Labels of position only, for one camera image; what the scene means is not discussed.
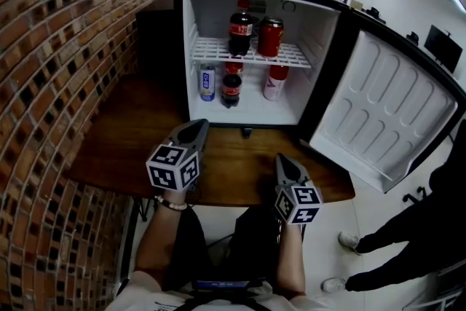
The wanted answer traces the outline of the person's white shirt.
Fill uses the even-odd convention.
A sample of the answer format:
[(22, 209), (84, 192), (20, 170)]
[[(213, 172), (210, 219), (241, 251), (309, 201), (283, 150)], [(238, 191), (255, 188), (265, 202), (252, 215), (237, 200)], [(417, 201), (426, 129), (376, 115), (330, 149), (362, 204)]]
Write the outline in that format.
[(230, 296), (207, 292), (163, 291), (149, 274), (136, 271), (105, 311), (334, 311), (327, 304), (307, 296), (288, 300), (274, 294), (267, 282), (245, 294)]

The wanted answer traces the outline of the red drink can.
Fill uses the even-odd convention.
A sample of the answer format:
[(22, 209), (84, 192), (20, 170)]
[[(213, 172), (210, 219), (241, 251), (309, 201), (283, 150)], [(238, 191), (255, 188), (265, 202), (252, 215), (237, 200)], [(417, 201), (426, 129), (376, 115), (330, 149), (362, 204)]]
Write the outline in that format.
[(278, 56), (284, 25), (279, 18), (266, 16), (262, 21), (258, 33), (258, 53), (267, 57)]

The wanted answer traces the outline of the black mini fridge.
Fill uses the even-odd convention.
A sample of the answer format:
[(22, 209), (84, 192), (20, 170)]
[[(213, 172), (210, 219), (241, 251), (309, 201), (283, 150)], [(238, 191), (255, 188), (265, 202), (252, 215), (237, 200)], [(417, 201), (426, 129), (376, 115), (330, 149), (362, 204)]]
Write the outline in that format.
[[(278, 101), (263, 94), (271, 65), (243, 64), (240, 101), (221, 102), (226, 62), (192, 60), (200, 37), (229, 39), (239, 0), (174, 0), (183, 38), (186, 113), (215, 125), (292, 126), (300, 142), (388, 192), (466, 117), (466, 91), (450, 73), (387, 26), (339, 0), (248, 0), (256, 23), (284, 24), (281, 44), (306, 47), (312, 69), (289, 67)], [(200, 97), (201, 65), (214, 66), (214, 101)]]

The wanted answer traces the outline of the black computer monitor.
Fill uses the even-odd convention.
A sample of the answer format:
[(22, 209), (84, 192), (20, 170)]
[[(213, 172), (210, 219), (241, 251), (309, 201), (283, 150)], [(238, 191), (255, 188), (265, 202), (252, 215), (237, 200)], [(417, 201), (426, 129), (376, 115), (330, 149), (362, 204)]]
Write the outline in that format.
[(449, 32), (445, 34), (436, 26), (431, 25), (424, 48), (449, 72), (454, 73), (463, 49), (450, 35)]

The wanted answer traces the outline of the white and red bottle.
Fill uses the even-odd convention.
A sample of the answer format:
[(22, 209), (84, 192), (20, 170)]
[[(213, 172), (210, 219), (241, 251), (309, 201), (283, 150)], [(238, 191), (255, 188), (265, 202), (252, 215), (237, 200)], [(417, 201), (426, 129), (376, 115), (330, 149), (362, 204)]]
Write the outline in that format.
[(264, 97), (268, 101), (278, 101), (288, 77), (288, 66), (271, 65), (264, 85)]

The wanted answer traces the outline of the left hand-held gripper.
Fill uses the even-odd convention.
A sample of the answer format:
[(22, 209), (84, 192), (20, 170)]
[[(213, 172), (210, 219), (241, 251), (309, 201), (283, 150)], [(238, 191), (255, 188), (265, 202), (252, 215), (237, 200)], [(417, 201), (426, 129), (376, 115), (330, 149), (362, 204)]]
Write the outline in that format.
[(155, 147), (146, 161), (151, 185), (169, 191), (192, 189), (201, 173), (209, 129), (207, 119), (193, 120), (177, 126)]

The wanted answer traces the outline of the person's right forearm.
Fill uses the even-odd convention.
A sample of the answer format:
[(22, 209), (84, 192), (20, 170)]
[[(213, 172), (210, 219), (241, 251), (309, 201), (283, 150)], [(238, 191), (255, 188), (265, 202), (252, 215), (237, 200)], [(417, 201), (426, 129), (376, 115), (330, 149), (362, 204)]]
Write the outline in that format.
[(290, 300), (304, 296), (305, 291), (301, 225), (284, 224), (280, 231), (275, 293)]

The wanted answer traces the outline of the person's black shorts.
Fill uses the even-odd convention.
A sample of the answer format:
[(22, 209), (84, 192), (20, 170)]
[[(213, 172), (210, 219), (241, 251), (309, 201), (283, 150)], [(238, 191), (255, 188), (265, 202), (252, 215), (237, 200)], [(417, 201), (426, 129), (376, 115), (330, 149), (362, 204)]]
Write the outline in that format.
[(205, 235), (196, 213), (181, 214), (173, 255), (162, 290), (178, 291), (193, 280), (266, 280), (275, 283), (279, 257), (280, 224), (264, 206), (247, 209), (236, 219), (229, 253), (216, 266), (208, 253)]

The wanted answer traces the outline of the blue and white can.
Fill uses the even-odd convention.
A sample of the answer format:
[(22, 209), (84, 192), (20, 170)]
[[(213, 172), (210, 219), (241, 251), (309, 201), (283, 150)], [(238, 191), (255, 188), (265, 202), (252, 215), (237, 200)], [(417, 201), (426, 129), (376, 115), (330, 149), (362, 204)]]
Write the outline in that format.
[(214, 66), (201, 65), (199, 89), (203, 101), (214, 101), (216, 94), (216, 70)]

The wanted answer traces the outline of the black device with blue screen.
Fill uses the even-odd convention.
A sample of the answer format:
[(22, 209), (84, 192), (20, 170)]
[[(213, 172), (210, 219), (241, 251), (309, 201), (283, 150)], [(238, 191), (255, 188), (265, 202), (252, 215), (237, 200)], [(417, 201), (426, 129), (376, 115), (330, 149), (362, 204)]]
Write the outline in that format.
[(252, 287), (249, 280), (193, 280), (192, 288), (198, 291), (242, 291)]

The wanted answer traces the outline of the person's left forearm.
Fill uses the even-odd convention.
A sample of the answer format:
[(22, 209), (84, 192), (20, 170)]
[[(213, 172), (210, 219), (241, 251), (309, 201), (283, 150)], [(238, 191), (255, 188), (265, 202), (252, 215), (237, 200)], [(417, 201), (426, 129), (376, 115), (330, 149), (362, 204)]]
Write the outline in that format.
[(170, 265), (181, 212), (158, 203), (135, 257), (135, 271), (161, 283)]

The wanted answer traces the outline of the red-capped cola bottle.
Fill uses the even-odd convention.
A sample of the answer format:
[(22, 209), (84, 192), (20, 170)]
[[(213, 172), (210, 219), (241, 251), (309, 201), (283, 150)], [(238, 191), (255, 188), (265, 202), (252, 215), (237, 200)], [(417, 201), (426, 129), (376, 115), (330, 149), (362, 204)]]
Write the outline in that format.
[(229, 53), (233, 56), (245, 56), (250, 48), (250, 38), (253, 33), (253, 17), (249, 14), (248, 0), (237, 2), (237, 11), (229, 21)]
[(242, 86), (242, 79), (237, 74), (227, 74), (222, 81), (222, 104), (230, 109), (238, 105), (240, 101), (240, 91)]

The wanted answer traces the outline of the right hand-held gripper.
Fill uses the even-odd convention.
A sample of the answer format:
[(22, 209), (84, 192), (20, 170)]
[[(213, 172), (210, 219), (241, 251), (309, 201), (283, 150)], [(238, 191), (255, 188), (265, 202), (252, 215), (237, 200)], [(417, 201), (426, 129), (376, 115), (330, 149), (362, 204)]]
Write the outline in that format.
[(323, 199), (320, 190), (310, 181), (307, 169), (281, 153), (275, 157), (275, 167), (275, 210), (278, 216), (290, 225), (313, 222), (323, 206)]

